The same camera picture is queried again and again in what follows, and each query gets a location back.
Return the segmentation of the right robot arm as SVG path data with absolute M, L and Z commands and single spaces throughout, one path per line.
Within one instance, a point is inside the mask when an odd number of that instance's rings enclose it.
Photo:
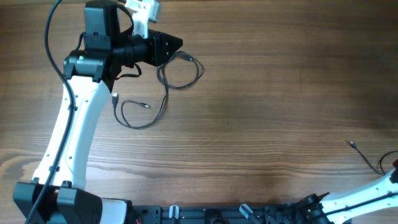
M 326 194 L 300 209 L 304 223 L 344 223 L 351 218 L 397 206 L 397 161 L 386 175 L 358 188 Z

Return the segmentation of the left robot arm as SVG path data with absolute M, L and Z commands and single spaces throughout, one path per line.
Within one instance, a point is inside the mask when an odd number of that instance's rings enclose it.
M 178 37 L 150 30 L 157 1 L 89 1 L 85 31 L 57 70 L 63 100 L 43 159 L 13 200 L 27 223 L 141 223 L 131 201 L 86 191 L 88 154 L 99 116 L 123 67 L 158 67 L 182 46 Z

